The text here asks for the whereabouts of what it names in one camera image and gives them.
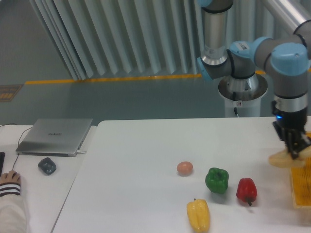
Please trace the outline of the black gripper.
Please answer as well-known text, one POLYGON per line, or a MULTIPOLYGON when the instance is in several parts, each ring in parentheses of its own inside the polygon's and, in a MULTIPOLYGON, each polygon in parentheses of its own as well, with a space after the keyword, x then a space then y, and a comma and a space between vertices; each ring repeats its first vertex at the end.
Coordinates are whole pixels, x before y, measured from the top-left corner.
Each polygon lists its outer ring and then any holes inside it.
POLYGON ((277 108, 277 101, 271 103, 272 114, 276 116, 273 127, 280 140, 285 143, 288 153, 293 159, 311 145, 311 139, 306 135, 304 126, 307 122, 307 107, 297 112, 285 112, 277 108))

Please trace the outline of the white striped sleeve forearm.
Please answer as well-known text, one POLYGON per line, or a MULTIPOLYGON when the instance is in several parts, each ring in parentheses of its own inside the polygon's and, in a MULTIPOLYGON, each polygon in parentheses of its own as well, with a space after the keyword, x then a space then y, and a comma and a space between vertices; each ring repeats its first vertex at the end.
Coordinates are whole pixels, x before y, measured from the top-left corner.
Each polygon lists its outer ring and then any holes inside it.
POLYGON ((0 185, 0 232, 26 233, 27 214, 20 184, 14 182, 0 185))

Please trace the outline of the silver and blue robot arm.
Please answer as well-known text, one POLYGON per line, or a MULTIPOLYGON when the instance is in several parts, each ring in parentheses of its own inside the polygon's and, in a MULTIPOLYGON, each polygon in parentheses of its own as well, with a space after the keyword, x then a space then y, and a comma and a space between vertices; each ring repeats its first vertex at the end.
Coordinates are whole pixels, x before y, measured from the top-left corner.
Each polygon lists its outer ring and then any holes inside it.
POLYGON ((274 81, 273 127, 286 149, 270 157, 303 161, 311 140, 306 136, 308 110, 308 69, 311 65, 311 15, 294 0, 265 0, 263 5, 289 34, 287 38, 260 37, 252 42, 236 41, 225 48, 226 23, 231 0, 198 1, 205 21, 204 48, 197 66, 206 79, 228 77, 230 81, 261 79, 255 69, 263 69, 274 81))

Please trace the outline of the person's hand on mouse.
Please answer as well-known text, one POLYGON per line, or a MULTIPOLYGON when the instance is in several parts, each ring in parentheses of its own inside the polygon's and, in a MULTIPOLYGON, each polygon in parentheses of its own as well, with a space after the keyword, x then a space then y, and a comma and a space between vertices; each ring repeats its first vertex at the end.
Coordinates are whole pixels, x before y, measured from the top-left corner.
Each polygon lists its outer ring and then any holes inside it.
POLYGON ((0 184, 18 184, 21 185, 21 175, 14 170, 3 173, 0 177, 0 184))

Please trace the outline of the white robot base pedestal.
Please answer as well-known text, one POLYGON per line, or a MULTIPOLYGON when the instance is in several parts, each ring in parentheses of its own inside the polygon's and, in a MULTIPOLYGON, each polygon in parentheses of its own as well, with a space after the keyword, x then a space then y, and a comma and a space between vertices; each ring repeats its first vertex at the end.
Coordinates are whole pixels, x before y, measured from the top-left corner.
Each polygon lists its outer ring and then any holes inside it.
POLYGON ((259 117, 261 99, 268 89, 266 79, 254 74, 247 79, 226 76, 218 84, 218 91, 225 103, 226 117, 259 117))

